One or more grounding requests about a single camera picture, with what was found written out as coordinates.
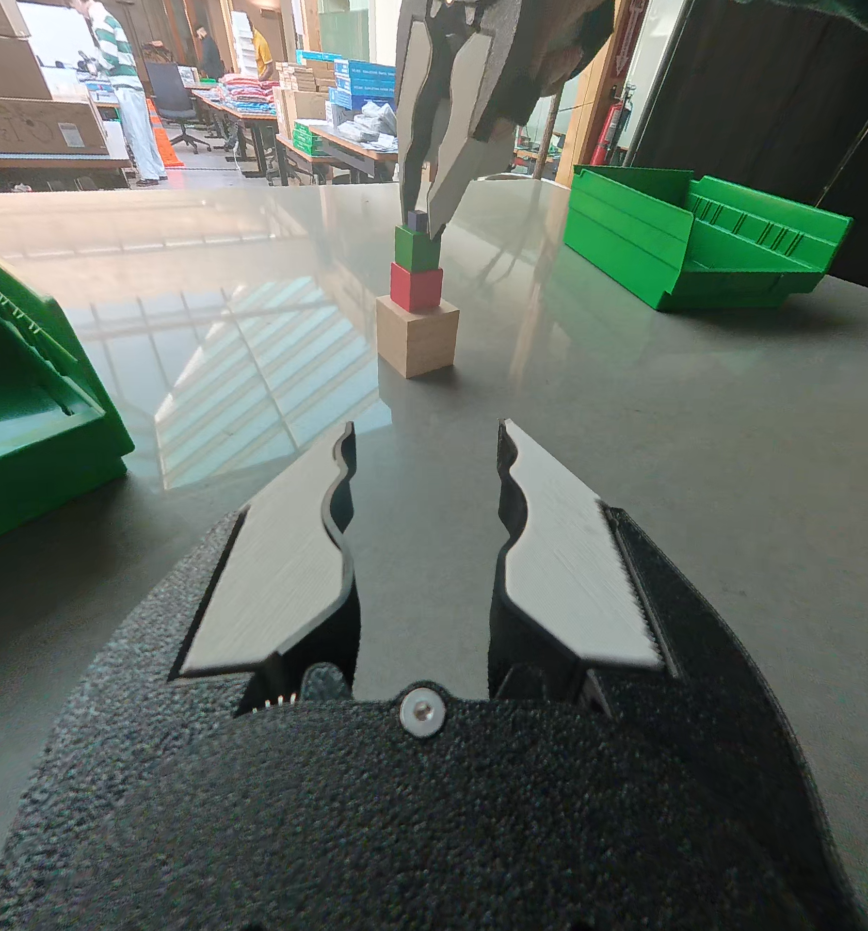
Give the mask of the wooden pillar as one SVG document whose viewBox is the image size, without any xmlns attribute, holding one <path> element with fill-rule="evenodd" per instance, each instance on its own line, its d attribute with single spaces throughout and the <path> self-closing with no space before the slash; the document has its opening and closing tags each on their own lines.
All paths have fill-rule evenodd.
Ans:
<svg viewBox="0 0 868 931">
<path fill-rule="evenodd" d="M 612 105 L 619 33 L 626 21 L 627 2 L 614 1 L 614 30 L 595 58 L 579 77 L 577 98 L 565 136 L 556 182 L 572 185 L 575 167 L 588 164 L 598 142 L 606 115 Z"/>
</svg>

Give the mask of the red wooden cube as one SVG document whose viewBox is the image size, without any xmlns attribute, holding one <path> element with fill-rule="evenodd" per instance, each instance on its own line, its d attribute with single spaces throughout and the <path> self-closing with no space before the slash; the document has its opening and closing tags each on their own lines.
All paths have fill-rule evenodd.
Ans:
<svg viewBox="0 0 868 931">
<path fill-rule="evenodd" d="M 438 267 L 413 272 L 392 262 L 389 296 L 394 304 L 409 313 L 421 313 L 440 305 L 443 270 Z"/>
</svg>

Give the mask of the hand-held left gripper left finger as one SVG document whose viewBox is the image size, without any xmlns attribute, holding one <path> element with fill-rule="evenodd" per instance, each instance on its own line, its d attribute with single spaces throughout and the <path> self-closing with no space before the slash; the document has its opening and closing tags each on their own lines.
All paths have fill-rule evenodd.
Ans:
<svg viewBox="0 0 868 931">
<path fill-rule="evenodd" d="M 252 675 L 243 705 L 303 698 L 329 668 L 352 692 L 360 642 L 355 567 L 355 425 L 326 431 L 241 510 L 176 657 L 171 681 Z"/>
</svg>

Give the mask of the scribbled cardboard box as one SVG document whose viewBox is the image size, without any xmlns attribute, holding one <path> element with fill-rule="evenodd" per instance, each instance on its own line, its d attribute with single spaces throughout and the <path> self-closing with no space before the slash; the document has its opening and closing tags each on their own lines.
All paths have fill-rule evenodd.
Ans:
<svg viewBox="0 0 868 931">
<path fill-rule="evenodd" d="M 102 120 L 83 100 L 0 98 L 0 156 L 107 156 Z"/>
</svg>

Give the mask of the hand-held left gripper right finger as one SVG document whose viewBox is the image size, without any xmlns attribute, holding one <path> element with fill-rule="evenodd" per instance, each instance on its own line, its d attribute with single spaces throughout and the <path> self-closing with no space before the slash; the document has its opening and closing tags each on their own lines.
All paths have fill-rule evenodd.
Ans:
<svg viewBox="0 0 868 931">
<path fill-rule="evenodd" d="M 489 615 L 492 699 L 575 702 L 598 670 L 664 676 L 669 650 L 603 499 L 510 418 L 498 425 L 498 518 L 506 532 Z"/>
</svg>

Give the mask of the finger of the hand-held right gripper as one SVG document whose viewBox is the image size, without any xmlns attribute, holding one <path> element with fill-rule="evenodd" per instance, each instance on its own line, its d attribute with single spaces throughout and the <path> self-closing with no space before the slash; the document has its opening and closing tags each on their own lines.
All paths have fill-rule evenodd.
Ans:
<svg viewBox="0 0 868 931">
<path fill-rule="evenodd" d="M 451 49 L 425 18 L 401 18 L 396 42 L 396 124 L 402 214 L 416 209 L 425 165 L 437 163 L 447 127 Z"/>
<path fill-rule="evenodd" d="M 474 135 L 474 117 L 492 39 L 476 32 L 450 54 L 444 36 L 428 33 L 426 156 L 437 164 L 427 194 L 428 235 L 440 239 L 468 185 L 496 171 L 496 146 Z"/>
</svg>

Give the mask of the large plain wooden cube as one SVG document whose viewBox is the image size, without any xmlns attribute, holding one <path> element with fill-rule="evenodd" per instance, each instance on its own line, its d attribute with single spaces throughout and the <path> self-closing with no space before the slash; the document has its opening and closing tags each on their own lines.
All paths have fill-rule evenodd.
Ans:
<svg viewBox="0 0 868 931">
<path fill-rule="evenodd" d="M 454 364 L 460 312 L 442 301 L 409 312 L 390 295 L 375 299 L 377 353 L 403 378 L 413 379 Z"/>
</svg>

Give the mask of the green plastic bin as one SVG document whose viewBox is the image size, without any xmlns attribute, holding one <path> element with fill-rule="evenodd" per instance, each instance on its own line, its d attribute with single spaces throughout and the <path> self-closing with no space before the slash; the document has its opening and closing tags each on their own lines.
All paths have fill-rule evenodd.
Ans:
<svg viewBox="0 0 868 931">
<path fill-rule="evenodd" d="M 563 242 L 658 312 L 779 308 L 853 220 L 689 170 L 580 166 Z"/>
<path fill-rule="evenodd" d="M 63 309 L 0 262 L 0 536 L 123 477 L 133 450 Z"/>
</svg>

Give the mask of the stack of blue boxes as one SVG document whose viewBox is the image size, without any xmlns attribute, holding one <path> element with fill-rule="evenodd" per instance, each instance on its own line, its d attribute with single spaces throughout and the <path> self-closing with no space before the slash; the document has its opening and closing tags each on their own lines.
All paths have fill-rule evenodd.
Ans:
<svg viewBox="0 0 868 931">
<path fill-rule="evenodd" d="M 368 101 L 394 105 L 395 67 L 343 58 L 332 64 L 335 86 L 329 89 L 331 103 L 350 111 L 361 110 Z"/>
</svg>

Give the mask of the orange traffic cone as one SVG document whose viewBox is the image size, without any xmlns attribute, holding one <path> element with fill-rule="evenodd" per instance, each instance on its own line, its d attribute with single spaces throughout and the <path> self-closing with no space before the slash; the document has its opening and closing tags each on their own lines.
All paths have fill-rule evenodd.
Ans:
<svg viewBox="0 0 868 931">
<path fill-rule="evenodd" d="M 166 169 L 184 169 L 184 162 L 176 156 L 172 143 L 165 131 L 160 115 L 151 98 L 147 98 L 147 110 L 156 146 Z"/>
</svg>

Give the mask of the labelled cardboard box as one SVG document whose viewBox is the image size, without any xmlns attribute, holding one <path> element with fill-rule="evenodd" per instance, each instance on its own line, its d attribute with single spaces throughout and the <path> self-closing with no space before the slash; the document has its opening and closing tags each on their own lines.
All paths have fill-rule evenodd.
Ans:
<svg viewBox="0 0 868 931">
<path fill-rule="evenodd" d="M 52 99 L 26 38 L 0 36 L 0 99 Z"/>
</svg>

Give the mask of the pile of grey plastic bags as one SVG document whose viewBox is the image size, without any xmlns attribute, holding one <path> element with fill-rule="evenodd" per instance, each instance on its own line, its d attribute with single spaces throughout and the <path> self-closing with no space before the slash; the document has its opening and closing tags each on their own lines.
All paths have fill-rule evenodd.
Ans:
<svg viewBox="0 0 868 931">
<path fill-rule="evenodd" d="M 377 151 L 397 148 L 396 113 L 388 100 L 366 100 L 336 127 L 336 133 L 348 141 Z"/>
</svg>

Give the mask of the black office chair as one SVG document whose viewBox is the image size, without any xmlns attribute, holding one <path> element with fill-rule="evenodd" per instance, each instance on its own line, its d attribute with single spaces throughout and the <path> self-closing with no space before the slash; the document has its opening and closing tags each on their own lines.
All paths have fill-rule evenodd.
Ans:
<svg viewBox="0 0 868 931">
<path fill-rule="evenodd" d="M 169 143 L 171 145 L 184 143 L 190 146 L 195 154 L 198 153 L 199 145 L 212 151 L 210 144 L 191 135 L 188 131 L 188 125 L 196 122 L 197 111 L 194 104 L 195 98 L 184 87 L 178 66 L 148 63 L 145 64 L 145 68 L 152 87 L 157 113 L 163 120 L 175 123 L 180 128 L 180 133 L 169 139 Z"/>
</svg>

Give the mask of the green wooden cube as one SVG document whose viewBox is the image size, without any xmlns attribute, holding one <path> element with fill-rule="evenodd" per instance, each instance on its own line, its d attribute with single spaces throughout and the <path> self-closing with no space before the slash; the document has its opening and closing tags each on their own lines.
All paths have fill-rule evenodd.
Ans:
<svg viewBox="0 0 868 931">
<path fill-rule="evenodd" d="M 424 273 L 440 267 L 440 237 L 405 225 L 395 228 L 394 262 L 409 273 Z"/>
</svg>

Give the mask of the wooden-top work table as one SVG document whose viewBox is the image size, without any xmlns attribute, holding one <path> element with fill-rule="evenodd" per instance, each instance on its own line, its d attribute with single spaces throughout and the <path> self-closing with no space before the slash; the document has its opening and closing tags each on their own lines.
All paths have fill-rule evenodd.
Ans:
<svg viewBox="0 0 868 931">
<path fill-rule="evenodd" d="M 121 190 L 132 173 L 109 156 L 0 154 L 0 193 Z"/>
</svg>

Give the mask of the red fire extinguisher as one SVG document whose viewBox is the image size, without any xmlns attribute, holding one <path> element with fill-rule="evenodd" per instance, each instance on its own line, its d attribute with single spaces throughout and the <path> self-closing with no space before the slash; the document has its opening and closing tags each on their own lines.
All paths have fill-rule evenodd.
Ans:
<svg viewBox="0 0 868 931">
<path fill-rule="evenodd" d="M 635 85 L 626 83 L 621 96 L 610 107 L 598 143 L 593 150 L 592 166 L 610 166 L 614 163 L 619 142 L 633 111 L 632 101 L 635 89 Z"/>
</svg>

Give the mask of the stack of folded clothes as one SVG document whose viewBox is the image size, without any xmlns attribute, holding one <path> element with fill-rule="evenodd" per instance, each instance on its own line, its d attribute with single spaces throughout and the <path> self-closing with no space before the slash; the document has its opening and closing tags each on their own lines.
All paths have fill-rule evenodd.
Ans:
<svg viewBox="0 0 868 931">
<path fill-rule="evenodd" d="M 217 82 L 221 103 L 245 115 L 262 115 L 275 120 L 277 110 L 274 90 L 276 81 L 259 80 L 252 76 L 227 74 Z"/>
</svg>

